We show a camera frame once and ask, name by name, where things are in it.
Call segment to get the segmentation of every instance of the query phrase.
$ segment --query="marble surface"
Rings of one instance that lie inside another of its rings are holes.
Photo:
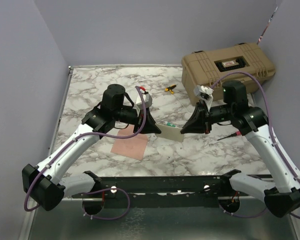
[[[123,85],[132,100],[138,94],[135,86],[145,87],[153,98],[151,114],[156,122],[170,122],[182,127],[194,107],[181,83],[181,76],[181,67],[75,68],[54,149],[74,132],[84,115],[101,101],[107,86],[114,83]],[[177,84],[175,94],[164,92],[164,88],[172,84]],[[186,134],[182,143],[148,134],[143,160],[111,153],[115,140],[104,137],[65,175],[74,176],[88,170],[101,177],[216,175],[232,169],[247,174],[268,174],[257,151],[244,137],[217,141],[235,131],[232,126],[214,124],[210,134]],[[117,132],[113,129],[109,133],[116,135]]]

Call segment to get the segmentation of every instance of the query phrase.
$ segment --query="pink cable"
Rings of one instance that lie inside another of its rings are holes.
[[[81,139],[82,137],[85,137],[85,136],[88,136],[88,135],[99,135],[99,136],[102,136],[102,137],[108,137],[108,138],[113,138],[113,139],[130,139],[130,138],[133,138],[135,137],[136,135],[138,135],[142,129],[144,128],[145,124],[146,124],[146,111],[147,111],[147,108],[146,108],[146,103],[145,103],[145,100],[143,98],[143,95],[142,95],[142,92],[140,91],[140,87],[139,86],[135,86],[140,98],[141,98],[141,103],[142,103],[142,109],[143,109],[143,118],[142,118],[142,123],[141,123],[141,126],[140,128],[134,133],[134,134],[131,134],[129,136],[116,136],[116,135],[110,135],[110,134],[106,134],[106,133],[102,133],[102,132],[87,132],[87,133],[83,133],[83,134],[80,134],[79,136],[77,136],[74,140],[71,140],[70,142],[68,142],[67,145],[65,145],[52,159],[51,161],[47,164],[49,166],[51,166],[56,160],[58,157],[60,157],[60,155],[66,150],[68,149],[74,142],[78,141],[79,139]],[[29,201],[29,198],[30,198],[30,194],[35,186],[35,184],[37,183],[38,179],[44,174],[44,172],[47,170],[46,167],[44,167],[40,172],[39,174],[34,178],[34,180],[32,181],[27,193],[26,193],[26,196],[25,196],[25,199],[24,199],[24,203],[23,203],[23,208],[26,212],[31,212],[35,209],[37,209],[40,205],[36,205],[32,208],[28,208],[28,201]]]

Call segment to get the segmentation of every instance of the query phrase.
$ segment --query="white wall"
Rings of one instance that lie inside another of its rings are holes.
[[[67,76],[33,0],[0,0],[0,240],[18,238],[21,170],[48,154]]]
[[[257,42],[276,8],[276,0],[34,1],[70,65],[180,64],[192,51]]]
[[[300,169],[300,0],[282,2],[260,47],[276,66],[274,78],[264,84],[274,130]],[[256,100],[264,106],[260,93]]]

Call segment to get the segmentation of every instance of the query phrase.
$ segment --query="pink cloth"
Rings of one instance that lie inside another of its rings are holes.
[[[117,136],[129,136],[133,134],[134,126],[130,125],[126,129],[118,132]],[[128,139],[116,139],[111,149],[111,153],[132,159],[142,160],[146,150],[148,137],[145,134],[138,134]]]

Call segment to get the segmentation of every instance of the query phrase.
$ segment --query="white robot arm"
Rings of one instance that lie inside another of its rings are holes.
[[[226,104],[214,107],[211,107],[211,88],[198,86],[194,90],[201,100],[180,132],[208,134],[212,124],[231,121],[258,151],[274,182],[263,181],[233,170],[222,176],[226,179],[226,188],[263,201],[271,213],[283,217],[300,207],[300,171],[280,142],[276,140],[273,143],[272,137],[276,138],[276,135],[273,133],[272,136],[264,112],[258,107],[248,106],[246,87],[240,81],[227,81],[222,87],[223,101]],[[31,196],[49,211],[62,198],[88,193],[99,185],[101,179],[89,171],[72,177],[63,175],[86,149],[115,126],[115,121],[134,125],[135,134],[161,133],[150,115],[151,96],[147,92],[139,92],[136,108],[133,108],[133,102],[132,106],[124,106],[124,96],[126,93],[122,86],[110,85],[103,94],[102,102],[86,114],[82,124],[61,147],[35,167],[28,164],[22,170],[23,188],[28,198]],[[28,199],[25,202],[26,211],[29,210],[27,201]]]
[[[198,85],[194,89],[200,102],[181,133],[209,134],[212,124],[231,121],[232,126],[239,129],[257,150],[274,182],[262,181],[234,170],[225,174],[228,183],[235,191],[263,201],[275,216],[283,217],[300,207],[300,170],[269,127],[264,112],[259,107],[249,107],[245,85],[233,80],[224,82],[222,87],[226,104],[214,107],[211,107],[211,88]]]
[[[126,139],[139,133],[161,133],[150,114],[150,94],[146,91],[142,94],[139,87],[137,90],[139,96],[134,104],[123,86],[109,85],[103,93],[102,101],[85,115],[82,123],[62,146],[35,167],[28,164],[23,168],[23,189],[27,193],[24,204],[26,211],[31,210],[27,207],[29,196],[49,211],[64,197],[90,192],[100,181],[93,173],[87,171],[73,177],[63,175],[82,153],[103,136]],[[124,97],[130,101],[131,106],[123,105]],[[134,134],[124,137],[107,135],[116,121],[134,125]]]

